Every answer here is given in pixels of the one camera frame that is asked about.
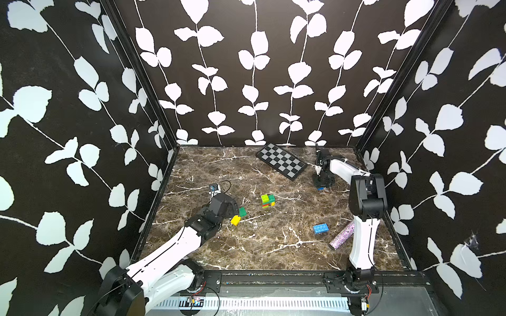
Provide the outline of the yellow brick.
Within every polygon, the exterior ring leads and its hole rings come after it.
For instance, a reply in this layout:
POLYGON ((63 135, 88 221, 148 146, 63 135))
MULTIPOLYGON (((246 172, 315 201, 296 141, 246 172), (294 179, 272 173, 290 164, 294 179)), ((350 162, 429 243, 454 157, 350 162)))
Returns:
POLYGON ((230 223, 234 226, 237 226, 239 224, 239 222, 241 221, 241 217, 239 217, 238 215, 235 215, 231 220, 230 220, 230 223))

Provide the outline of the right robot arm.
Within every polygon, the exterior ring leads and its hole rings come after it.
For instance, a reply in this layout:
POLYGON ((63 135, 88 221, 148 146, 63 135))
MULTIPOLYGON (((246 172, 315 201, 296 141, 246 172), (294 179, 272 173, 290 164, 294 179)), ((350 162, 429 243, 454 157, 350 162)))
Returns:
POLYGON ((338 176, 350 185, 349 210, 353 215, 353 246, 344 281, 348 285, 372 283, 376 270, 374 245, 376 233, 387 211, 383 176, 364 171, 342 155, 316 147, 316 172, 312 179, 316 188, 329 188, 338 176))

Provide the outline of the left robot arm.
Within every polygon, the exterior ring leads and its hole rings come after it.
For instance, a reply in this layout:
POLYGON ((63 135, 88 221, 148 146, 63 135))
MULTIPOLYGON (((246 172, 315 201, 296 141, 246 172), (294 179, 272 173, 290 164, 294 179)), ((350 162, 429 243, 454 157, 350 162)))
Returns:
POLYGON ((163 246, 127 267, 112 267, 89 315, 146 315, 180 291, 204 290, 203 268, 187 257, 215 237, 224 220, 239 213, 233 197, 216 194, 163 246))

